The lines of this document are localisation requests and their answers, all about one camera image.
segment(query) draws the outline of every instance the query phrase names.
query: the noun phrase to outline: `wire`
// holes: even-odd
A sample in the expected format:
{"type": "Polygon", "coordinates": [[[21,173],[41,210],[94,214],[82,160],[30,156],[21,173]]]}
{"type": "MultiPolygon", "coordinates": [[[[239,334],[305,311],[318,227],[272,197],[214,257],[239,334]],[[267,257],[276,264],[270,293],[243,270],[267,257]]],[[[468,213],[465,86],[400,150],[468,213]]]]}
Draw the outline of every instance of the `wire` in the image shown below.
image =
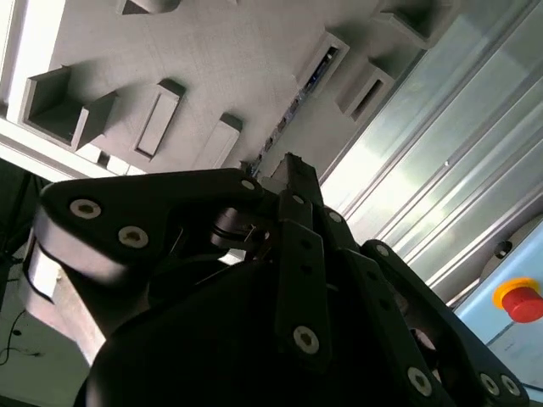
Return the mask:
{"type": "Polygon", "coordinates": [[[17,317],[14,319],[14,323],[11,324],[11,329],[9,330],[9,336],[8,336],[8,346],[6,346],[6,360],[2,363],[0,363],[0,366],[4,366],[9,361],[9,350],[11,349],[11,337],[14,335],[15,325],[17,325],[17,322],[19,321],[20,317],[23,316],[26,313],[26,309],[23,309],[19,312],[17,317]]]}
{"type": "Polygon", "coordinates": [[[35,358],[39,358],[40,356],[43,356],[42,352],[31,352],[26,349],[19,349],[19,348],[4,348],[0,350],[0,355],[6,352],[7,350],[19,352],[20,354],[23,354],[24,356],[33,356],[35,358]]]}

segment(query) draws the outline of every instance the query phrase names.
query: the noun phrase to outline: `metal screw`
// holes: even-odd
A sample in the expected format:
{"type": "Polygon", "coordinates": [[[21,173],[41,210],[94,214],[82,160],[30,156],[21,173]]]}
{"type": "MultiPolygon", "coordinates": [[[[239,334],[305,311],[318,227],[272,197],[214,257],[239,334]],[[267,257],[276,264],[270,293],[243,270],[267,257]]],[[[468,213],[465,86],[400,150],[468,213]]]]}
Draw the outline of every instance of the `metal screw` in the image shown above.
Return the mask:
{"type": "Polygon", "coordinates": [[[302,199],[301,197],[299,197],[298,195],[293,195],[292,196],[292,199],[294,201],[296,201],[298,204],[300,205],[303,205],[304,204],[304,199],[302,199]]]}
{"type": "Polygon", "coordinates": [[[293,336],[296,346],[305,354],[316,354],[319,351],[319,338],[307,326],[298,326],[293,336]]]}
{"type": "Polygon", "coordinates": [[[481,382],[483,382],[484,387],[489,391],[490,394],[493,394],[495,396],[500,395],[500,388],[497,384],[490,378],[489,375],[486,375],[484,373],[481,373],[480,376],[481,382]]]}
{"type": "Polygon", "coordinates": [[[102,208],[96,202],[88,199],[76,199],[70,204],[72,214],[82,219],[98,218],[102,214],[102,208]]]}
{"type": "Polygon", "coordinates": [[[501,382],[513,396],[520,396],[520,389],[518,388],[517,383],[515,383],[510,377],[501,375],[501,382]]]}
{"type": "Polygon", "coordinates": [[[383,255],[384,257],[389,257],[389,250],[382,244],[378,244],[376,249],[379,252],[379,254],[383,255]]]}
{"type": "Polygon", "coordinates": [[[242,180],[241,185],[243,185],[247,189],[250,189],[251,191],[255,189],[255,184],[253,184],[251,181],[242,180]]]}
{"type": "Polygon", "coordinates": [[[334,222],[341,223],[342,219],[341,219],[341,216],[339,216],[339,214],[336,214],[335,212],[330,212],[329,215],[334,222]]]}
{"type": "Polygon", "coordinates": [[[119,230],[119,242],[129,248],[144,248],[149,243],[149,237],[137,226],[126,226],[119,230]]]}
{"type": "Polygon", "coordinates": [[[432,383],[422,371],[416,367],[407,369],[407,377],[413,387],[423,396],[430,397],[432,394],[432,383]]]}

